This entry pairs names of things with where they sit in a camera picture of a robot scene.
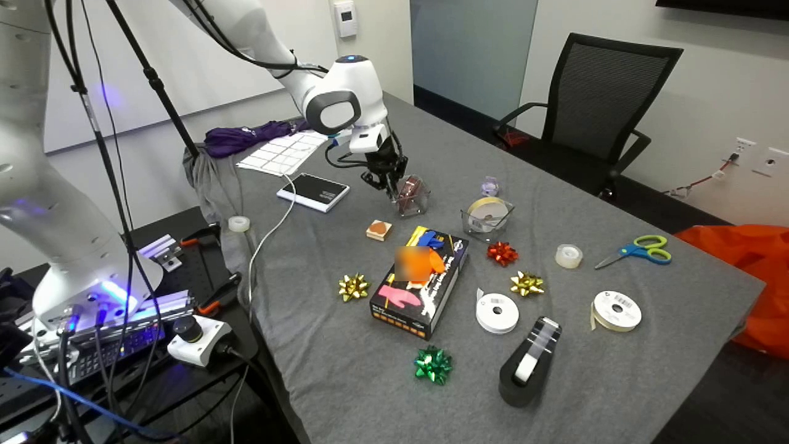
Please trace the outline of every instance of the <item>roll of tape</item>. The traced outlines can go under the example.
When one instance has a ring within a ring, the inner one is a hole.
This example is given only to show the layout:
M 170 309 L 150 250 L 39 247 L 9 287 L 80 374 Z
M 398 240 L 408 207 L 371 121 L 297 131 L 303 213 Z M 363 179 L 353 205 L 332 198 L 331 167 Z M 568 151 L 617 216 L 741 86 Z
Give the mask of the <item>roll of tape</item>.
M 633 298 L 618 292 L 601 292 L 593 302 L 593 330 L 601 326 L 607 330 L 633 330 L 641 324 L 641 309 Z
M 514 304 L 514 298 L 504 293 L 487 293 L 477 298 L 477 320 L 484 330 L 493 336 L 505 336 L 515 330 L 519 318 L 520 318 L 519 306 Z
M 583 260 L 585 260 L 585 255 L 583 255 L 579 247 L 575 247 L 575 245 L 561 245 L 558 247 L 558 263 L 563 268 L 577 268 L 583 263 Z

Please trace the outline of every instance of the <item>small box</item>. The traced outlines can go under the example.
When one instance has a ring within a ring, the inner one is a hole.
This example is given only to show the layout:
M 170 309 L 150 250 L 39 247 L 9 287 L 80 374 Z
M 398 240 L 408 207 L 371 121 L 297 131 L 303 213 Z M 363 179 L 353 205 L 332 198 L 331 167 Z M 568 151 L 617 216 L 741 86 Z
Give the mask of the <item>small box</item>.
M 469 240 L 418 228 L 371 298 L 372 318 L 429 340 L 467 263 Z

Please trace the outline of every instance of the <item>black office chair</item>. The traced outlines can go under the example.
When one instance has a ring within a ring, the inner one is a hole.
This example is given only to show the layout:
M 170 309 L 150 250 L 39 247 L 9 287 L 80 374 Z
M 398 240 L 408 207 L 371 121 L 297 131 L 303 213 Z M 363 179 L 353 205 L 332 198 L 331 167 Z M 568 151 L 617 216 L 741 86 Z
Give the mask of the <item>black office chair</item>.
M 495 123 L 493 135 L 519 157 L 615 199 L 617 178 L 651 142 L 636 123 L 681 55 L 675 47 L 569 35 L 547 103 L 519 105 Z M 542 137 L 510 128 L 510 121 L 533 105 L 547 105 Z

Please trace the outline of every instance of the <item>table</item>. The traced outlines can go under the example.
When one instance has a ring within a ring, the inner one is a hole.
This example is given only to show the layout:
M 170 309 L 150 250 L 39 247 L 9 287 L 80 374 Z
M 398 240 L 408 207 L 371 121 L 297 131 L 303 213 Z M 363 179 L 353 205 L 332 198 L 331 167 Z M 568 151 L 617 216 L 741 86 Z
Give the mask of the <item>table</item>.
M 717 351 L 755 304 L 763 284 L 671 236 L 671 267 L 641 260 L 593 272 L 643 231 L 660 231 L 588 192 L 495 151 L 450 123 L 388 99 L 393 126 L 413 157 L 409 173 L 432 188 L 421 216 L 398 219 L 388 198 L 314 156 L 300 171 L 353 186 L 346 203 L 321 215 L 297 207 L 263 245 L 254 267 L 252 309 L 281 372 L 294 427 L 303 441 L 651 441 L 691 395 Z M 234 161 L 201 157 L 196 189 L 209 216 L 246 215 L 261 236 L 284 215 L 284 179 L 238 171 Z M 447 387 L 415 379 L 426 342 L 372 320 L 367 302 L 342 304 L 342 273 L 384 277 L 418 225 L 461 234 L 461 207 L 487 174 L 515 205 L 505 236 L 515 267 L 495 267 L 473 245 L 436 336 L 457 361 Z M 384 245 L 366 240 L 376 219 L 395 223 Z M 577 272 L 554 263 L 558 245 L 577 245 Z M 520 326 L 488 336 L 477 326 L 473 293 L 509 293 L 519 272 L 546 277 L 547 295 L 519 298 Z M 643 324 L 626 336 L 590 327 L 599 292 L 630 293 Z M 540 401 L 515 410 L 498 395 L 498 371 L 537 316 L 563 324 Z

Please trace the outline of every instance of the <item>scissors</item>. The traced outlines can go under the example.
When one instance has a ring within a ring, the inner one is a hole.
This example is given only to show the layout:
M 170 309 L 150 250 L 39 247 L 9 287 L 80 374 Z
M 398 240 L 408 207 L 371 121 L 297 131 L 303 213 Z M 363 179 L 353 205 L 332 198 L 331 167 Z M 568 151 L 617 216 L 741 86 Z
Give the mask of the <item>scissors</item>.
M 665 250 L 669 240 L 660 234 L 641 234 L 633 240 L 633 245 L 626 245 L 618 250 L 618 257 L 599 262 L 595 268 L 604 268 L 615 262 L 621 262 L 626 257 L 641 257 L 651 263 L 671 263 L 671 252 Z

